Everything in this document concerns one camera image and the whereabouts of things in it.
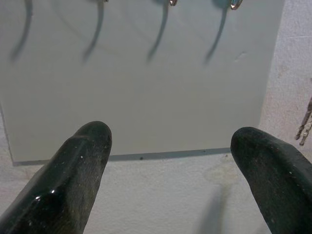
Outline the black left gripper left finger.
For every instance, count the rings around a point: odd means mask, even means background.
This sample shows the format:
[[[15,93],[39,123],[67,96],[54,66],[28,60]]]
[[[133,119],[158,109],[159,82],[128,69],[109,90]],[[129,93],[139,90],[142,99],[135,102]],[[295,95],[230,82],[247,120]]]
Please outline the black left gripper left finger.
[[[83,233],[111,147],[105,123],[92,121],[79,128],[1,215],[1,233]]]

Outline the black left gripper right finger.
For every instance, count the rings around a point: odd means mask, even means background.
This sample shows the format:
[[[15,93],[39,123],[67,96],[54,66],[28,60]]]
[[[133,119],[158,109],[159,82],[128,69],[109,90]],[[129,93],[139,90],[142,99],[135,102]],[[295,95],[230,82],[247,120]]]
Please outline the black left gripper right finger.
[[[231,153],[273,234],[312,232],[312,164],[292,145],[254,127],[238,129]]]

